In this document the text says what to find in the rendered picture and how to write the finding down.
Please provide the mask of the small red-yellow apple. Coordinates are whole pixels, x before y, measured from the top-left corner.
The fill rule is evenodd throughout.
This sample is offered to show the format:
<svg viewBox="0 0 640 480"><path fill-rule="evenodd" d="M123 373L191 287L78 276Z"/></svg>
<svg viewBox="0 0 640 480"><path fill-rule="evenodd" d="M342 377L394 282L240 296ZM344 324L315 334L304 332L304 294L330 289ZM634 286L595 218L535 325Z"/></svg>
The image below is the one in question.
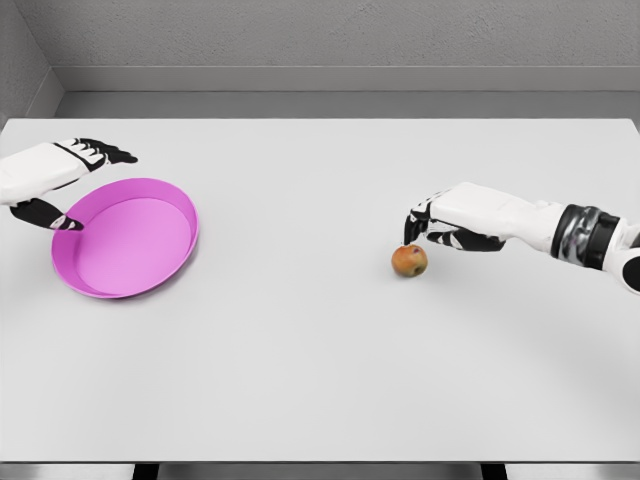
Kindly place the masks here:
<svg viewBox="0 0 640 480"><path fill-rule="evenodd" d="M424 249L415 244L398 247L391 257L394 272L406 278L421 275L428 268L428 264L429 260Z"/></svg>

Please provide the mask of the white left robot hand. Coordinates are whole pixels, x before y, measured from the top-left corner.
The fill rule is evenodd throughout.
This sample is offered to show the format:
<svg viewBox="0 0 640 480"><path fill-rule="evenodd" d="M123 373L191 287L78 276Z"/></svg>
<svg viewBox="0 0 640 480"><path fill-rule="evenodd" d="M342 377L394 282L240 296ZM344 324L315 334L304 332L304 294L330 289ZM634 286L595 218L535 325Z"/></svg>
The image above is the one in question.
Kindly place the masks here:
<svg viewBox="0 0 640 480"><path fill-rule="evenodd" d="M81 231L84 225L42 199L109 164L135 164L131 153L90 138L41 143L0 159L0 205L20 221L48 229Z"/></svg>

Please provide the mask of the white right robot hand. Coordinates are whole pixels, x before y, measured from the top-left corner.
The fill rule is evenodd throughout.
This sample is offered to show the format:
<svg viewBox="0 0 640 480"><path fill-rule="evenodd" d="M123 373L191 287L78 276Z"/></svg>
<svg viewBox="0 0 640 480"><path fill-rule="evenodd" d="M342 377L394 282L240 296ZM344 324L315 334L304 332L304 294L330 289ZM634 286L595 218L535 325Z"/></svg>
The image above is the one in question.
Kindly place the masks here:
<svg viewBox="0 0 640 480"><path fill-rule="evenodd" d="M404 224L405 246L424 236L456 250L497 252L524 231L537 205L513 195L463 182L412 208Z"/></svg>

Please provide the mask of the pink round plate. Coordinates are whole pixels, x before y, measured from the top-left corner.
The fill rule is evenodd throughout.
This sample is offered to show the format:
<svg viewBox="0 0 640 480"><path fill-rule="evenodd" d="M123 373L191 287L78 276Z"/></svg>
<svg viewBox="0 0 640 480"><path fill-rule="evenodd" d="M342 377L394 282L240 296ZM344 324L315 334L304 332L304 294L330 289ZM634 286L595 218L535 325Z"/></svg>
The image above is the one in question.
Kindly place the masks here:
<svg viewBox="0 0 640 480"><path fill-rule="evenodd" d="M168 280L189 259L199 233L191 198L152 178L99 187L69 214L84 229L54 234L54 269L73 290L101 299L135 296Z"/></svg>

